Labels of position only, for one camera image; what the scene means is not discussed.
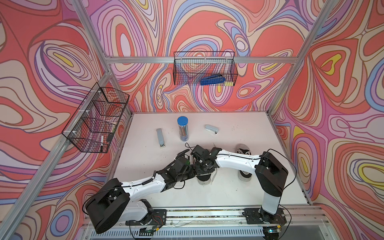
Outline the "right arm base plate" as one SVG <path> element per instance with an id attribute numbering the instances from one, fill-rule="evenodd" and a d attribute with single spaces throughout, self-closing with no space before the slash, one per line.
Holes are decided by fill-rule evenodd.
<path id="1" fill-rule="evenodd" d="M 282 208 L 278 208 L 276 214 L 272 215 L 262 208 L 246 208 L 242 212 L 249 225 L 285 225 L 287 219 Z"/>

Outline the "blue capped pencil tube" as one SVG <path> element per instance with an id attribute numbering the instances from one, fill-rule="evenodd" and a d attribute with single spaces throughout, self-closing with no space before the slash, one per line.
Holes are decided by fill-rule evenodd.
<path id="1" fill-rule="evenodd" d="M 177 123 L 179 126 L 180 139 L 183 142 L 186 142 L 189 139 L 188 122 L 189 122 L 189 120 L 185 116 L 180 116 L 177 119 Z"/>

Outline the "grey remote control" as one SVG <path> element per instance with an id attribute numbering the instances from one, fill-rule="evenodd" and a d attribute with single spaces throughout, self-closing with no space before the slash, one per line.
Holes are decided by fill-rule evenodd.
<path id="1" fill-rule="evenodd" d="M 166 144 L 165 144 L 165 139 L 164 139 L 162 129 L 156 129 L 156 132 L 157 132 L 157 137 L 158 137 L 158 142 L 159 142 L 160 148 L 165 148 Z"/>

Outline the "grey blue stapler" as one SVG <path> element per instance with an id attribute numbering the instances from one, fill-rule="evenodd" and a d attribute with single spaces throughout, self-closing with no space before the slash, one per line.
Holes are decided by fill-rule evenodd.
<path id="1" fill-rule="evenodd" d="M 215 126 L 212 126 L 212 125 L 205 125 L 205 130 L 209 131 L 213 134 L 217 134 L 219 132 L 219 129 Z"/>

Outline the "marker pen in basket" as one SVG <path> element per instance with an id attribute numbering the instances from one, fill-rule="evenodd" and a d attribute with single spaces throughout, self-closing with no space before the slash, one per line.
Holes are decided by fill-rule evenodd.
<path id="1" fill-rule="evenodd" d="M 101 135 L 101 140 L 100 140 L 100 153 L 103 152 L 103 147 L 104 147 L 104 135 Z"/>

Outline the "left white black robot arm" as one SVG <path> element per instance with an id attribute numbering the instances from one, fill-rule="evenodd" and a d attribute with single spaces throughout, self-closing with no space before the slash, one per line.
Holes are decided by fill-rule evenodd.
<path id="1" fill-rule="evenodd" d="M 178 153 L 170 164 L 154 171 L 151 177 L 133 182 L 120 182 L 117 178 L 109 180 L 85 202 L 86 213 L 96 233 L 102 234 L 122 222 L 162 226 L 165 221 L 155 215 L 156 211 L 145 197 L 195 177 L 188 151 Z"/>

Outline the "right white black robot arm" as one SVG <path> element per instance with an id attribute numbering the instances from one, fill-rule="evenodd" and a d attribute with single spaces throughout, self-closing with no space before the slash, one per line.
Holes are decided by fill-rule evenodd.
<path id="1" fill-rule="evenodd" d="M 262 210 L 277 213 L 289 171 L 269 152 L 261 155 L 232 153 L 221 148 L 207 150 L 197 145 L 191 152 L 197 176 L 211 174 L 218 168 L 229 168 L 255 175 L 264 190 Z"/>

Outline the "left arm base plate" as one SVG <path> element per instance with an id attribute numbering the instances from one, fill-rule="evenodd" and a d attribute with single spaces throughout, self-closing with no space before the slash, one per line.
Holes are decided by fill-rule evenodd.
<path id="1" fill-rule="evenodd" d="M 167 210 L 166 209 L 155 209 L 149 211 L 144 218 L 140 221 L 126 221 L 126 226 L 157 226 L 161 227 L 166 224 Z"/>

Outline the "blue object in basket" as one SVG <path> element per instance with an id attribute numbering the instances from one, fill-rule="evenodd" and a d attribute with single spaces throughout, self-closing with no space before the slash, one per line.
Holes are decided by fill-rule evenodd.
<path id="1" fill-rule="evenodd" d="M 223 75 L 211 75 L 200 80 L 201 86 L 222 84 L 226 81 Z"/>

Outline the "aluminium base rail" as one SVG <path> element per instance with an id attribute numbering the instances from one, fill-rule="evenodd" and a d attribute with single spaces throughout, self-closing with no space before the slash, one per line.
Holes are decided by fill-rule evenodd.
<path id="1" fill-rule="evenodd" d="M 118 223 L 97 234 L 83 227 L 81 240 L 335 240 L 320 207 L 285 206 L 276 224 L 251 224 L 245 207 L 168 208 L 153 226 Z"/>

